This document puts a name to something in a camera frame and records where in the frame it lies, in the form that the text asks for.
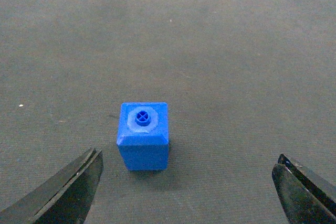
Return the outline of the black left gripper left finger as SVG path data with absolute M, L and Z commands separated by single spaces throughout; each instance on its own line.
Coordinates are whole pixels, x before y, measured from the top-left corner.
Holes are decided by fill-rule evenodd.
M 28 195 L 1 211 L 1 223 L 84 223 L 103 171 L 91 148 Z

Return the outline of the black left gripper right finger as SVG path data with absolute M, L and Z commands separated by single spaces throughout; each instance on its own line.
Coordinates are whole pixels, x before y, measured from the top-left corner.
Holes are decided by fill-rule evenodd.
M 335 223 L 335 185 L 281 153 L 272 179 L 289 223 Z

